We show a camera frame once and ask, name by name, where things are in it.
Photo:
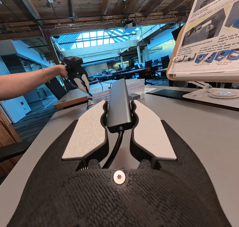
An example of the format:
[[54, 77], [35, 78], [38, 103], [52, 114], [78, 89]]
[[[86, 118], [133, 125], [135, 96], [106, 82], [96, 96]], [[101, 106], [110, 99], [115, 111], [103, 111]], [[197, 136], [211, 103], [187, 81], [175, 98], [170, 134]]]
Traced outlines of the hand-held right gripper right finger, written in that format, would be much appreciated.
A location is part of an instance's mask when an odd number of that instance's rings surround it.
[[130, 153], [139, 162], [177, 159], [161, 119], [141, 102], [131, 102], [133, 128]]

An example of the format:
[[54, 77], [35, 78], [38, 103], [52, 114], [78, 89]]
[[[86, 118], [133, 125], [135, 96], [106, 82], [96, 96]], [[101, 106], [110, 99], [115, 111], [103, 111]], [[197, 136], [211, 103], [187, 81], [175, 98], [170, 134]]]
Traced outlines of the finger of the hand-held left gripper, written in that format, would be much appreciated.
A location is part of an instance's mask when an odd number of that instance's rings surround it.
[[89, 80], [85, 74], [80, 77], [80, 90], [90, 95]]
[[79, 88], [84, 93], [87, 93], [87, 86], [84, 84], [84, 82], [80, 78], [74, 78], [72, 79], [72, 84], [74, 87]]

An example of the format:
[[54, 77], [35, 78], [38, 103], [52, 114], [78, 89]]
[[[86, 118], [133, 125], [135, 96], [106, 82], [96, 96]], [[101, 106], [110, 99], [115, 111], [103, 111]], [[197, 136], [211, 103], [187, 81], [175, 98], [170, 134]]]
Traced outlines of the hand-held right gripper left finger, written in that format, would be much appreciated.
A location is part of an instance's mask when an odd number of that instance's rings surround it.
[[109, 153], [106, 129], [108, 103], [100, 101], [82, 114], [63, 153], [63, 160], [96, 159], [101, 162]]

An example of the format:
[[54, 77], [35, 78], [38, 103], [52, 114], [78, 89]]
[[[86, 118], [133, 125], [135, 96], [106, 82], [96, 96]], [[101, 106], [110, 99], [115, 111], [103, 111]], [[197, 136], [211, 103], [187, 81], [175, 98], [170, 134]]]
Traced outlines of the grey usb hub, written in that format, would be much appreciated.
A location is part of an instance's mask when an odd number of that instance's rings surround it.
[[132, 112], [125, 79], [112, 83], [106, 127], [110, 133], [133, 127]]

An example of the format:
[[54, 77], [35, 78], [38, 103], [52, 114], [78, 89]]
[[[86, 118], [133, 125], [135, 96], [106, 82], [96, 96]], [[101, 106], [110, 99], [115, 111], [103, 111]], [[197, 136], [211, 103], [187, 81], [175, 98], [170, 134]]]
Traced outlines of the clear plastic bin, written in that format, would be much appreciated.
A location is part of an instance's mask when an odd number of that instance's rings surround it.
[[[144, 79], [127, 79], [126, 85], [128, 94], [129, 93], [144, 93]], [[92, 104], [95, 105], [101, 101], [109, 101], [110, 100], [110, 94], [111, 94], [111, 88], [107, 88], [106, 90], [99, 91], [96, 93], [93, 93], [92, 95]]]

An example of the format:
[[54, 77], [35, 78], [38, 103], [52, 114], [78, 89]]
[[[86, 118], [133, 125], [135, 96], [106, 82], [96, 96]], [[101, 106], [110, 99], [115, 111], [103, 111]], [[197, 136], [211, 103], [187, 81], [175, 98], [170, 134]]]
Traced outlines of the person's left forearm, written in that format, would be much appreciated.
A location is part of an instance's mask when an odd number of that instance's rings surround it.
[[0, 76], [0, 100], [23, 96], [48, 81], [44, 69]]

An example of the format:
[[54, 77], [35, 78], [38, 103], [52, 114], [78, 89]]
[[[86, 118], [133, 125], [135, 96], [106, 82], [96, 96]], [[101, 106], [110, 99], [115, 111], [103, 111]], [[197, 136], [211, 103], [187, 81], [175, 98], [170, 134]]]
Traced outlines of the person's left hand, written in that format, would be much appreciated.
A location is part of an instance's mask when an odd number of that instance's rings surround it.
[[58, 75], [61, 75], [62, 77], [68, 79], [68, 73], [65, 65], [55, 65], [52, 67], [48, 67], [46, 68], [46, 74], [49, 81]]

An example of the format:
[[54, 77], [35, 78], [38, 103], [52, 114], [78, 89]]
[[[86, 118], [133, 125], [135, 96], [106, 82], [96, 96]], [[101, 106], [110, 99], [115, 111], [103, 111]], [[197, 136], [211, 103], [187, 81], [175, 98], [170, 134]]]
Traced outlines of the black office chair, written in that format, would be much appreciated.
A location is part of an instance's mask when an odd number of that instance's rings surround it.
[[58, 100], [60, 100], [64, 95], [67, 94], [67, 91], [60, 84], [56, 77], [50, 80], [50, 82], [45, 83], [45, 85], [49, 88], [49, 90]]

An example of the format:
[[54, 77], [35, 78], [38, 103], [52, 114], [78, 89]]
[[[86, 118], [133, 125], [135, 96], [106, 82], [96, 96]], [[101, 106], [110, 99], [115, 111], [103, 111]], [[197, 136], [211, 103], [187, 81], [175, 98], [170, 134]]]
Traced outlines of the black desk mat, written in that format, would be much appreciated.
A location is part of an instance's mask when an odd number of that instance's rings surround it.
[[163, 89], [163, 90], [159, 90], [159, 91], [156, 91], [153, 93], [147, 92], [146, 94], [156, 95], [156, 96], [160, 96], [160, 97], [166, 97], [166, 98], [175, 99], [175, 100], [190, 101], [188, 98], [183, 97], [184, 95], [189, 94], [189, 93], [191, 93], [191, 92]]

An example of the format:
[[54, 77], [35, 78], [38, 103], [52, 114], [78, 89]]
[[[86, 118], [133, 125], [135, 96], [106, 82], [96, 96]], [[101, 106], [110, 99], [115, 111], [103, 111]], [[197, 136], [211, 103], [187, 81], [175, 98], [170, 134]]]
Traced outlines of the row of wooden desks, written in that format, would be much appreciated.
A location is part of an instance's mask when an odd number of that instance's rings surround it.
[[160, 72], [166, 72], [167, 71], [167, 68], [163, 68], [163, 69], [159, 69], [159, 70], [153, 70], [154, 67], [147, 67], [147, 68], [141, 68], [141, 69], [137, 69], [137, 70], [131, 70], [131, 71], [127, 71], [127, 72], [115, 72], [113, 74], [109, 74], [109, 75], [101, 75], [99, 77], [96, 78], [96, 80], [93, 80], [93, 81], [89, 81], [89, 84], [96, 84], [96, 83], [99, 83], [101, 82], [101, 78], [112, 78], [112, 77], [117, 77], [119, 78], [119, 76], [125, 76], [127, 74], [136, 74], [136, 73], [143, 73], [145, 76], [148, 76], [147, 74], [151, 74], [152, 72], [155, 72], [155, 73], [160, 73]]

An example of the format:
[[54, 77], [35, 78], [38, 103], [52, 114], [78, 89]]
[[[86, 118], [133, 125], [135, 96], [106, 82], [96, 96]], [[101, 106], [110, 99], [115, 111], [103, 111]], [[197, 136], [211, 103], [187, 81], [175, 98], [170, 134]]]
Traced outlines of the row of black office chairs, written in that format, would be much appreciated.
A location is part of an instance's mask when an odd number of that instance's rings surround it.
[[152, 64], [152, 61], [147, 61], [145, 62], [145, 67], [144, 68], [137, 68], [135, 67], [132, 72], [134, 74], [138, 73], [139, 74], [139, 79], [144, 79], [145, 80], [145, 85], [154, 85], [151, 82], [147, 82], [147, 80], [154, 79], [156, 78], [157, 74], [160, 74], [163, 78], [163, 80], [166, 78], [166, 71], [169, 65], [169, 56], [163, 56], [161, 57], [161, 61], [159, 64]]

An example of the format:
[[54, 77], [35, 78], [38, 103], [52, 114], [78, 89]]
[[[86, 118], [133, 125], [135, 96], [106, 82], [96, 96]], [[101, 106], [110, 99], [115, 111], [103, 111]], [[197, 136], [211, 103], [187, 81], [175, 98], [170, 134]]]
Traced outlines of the white ceiling projector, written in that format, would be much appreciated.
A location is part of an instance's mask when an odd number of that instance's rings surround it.
[[137, 23], [133, 20], [127, 20], [124, 24], [123, 33], [131, 33], [137, 28]]

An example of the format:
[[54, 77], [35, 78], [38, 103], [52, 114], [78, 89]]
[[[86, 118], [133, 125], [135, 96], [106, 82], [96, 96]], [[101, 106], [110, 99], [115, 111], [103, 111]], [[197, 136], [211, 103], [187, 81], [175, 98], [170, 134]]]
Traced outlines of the wooden pillar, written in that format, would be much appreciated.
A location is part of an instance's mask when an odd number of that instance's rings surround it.
[[[7, 119], [2, 110], [0, 110], [0, 147], [21, 142], [19, 135], [16, 133], [10, 121]], [[23, 154], [10, 158], [0, 163], [0, 176], [7, 177]]]

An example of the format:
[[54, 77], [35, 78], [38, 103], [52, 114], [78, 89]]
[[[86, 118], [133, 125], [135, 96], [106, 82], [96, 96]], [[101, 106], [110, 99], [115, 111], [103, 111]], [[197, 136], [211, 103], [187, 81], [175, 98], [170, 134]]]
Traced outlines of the black monitor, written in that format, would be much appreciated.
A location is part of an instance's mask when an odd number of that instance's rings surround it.
[[179, 27], [179, 28], [177, 28], [177, 29], [175, 29], [174, 31], [171, 32], [171, 33], [172, 33], [172, 36], [173, 36], [173, 38], [174, 38], [175, 41], [177, 40], [178, 35], [179, 35], [179, 32], [181, 31], [181, 29], [182, 29], [183, 27], [184, 27], [184, 26], [181, 26], [181, 27]]

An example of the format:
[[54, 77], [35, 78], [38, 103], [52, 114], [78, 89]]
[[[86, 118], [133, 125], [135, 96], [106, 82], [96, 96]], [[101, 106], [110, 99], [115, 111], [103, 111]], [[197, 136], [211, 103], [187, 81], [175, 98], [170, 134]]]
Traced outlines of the printed instruction sheet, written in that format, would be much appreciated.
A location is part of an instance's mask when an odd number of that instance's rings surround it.
[[169, 74], [239, 71], [239, 0], [194, 0]]

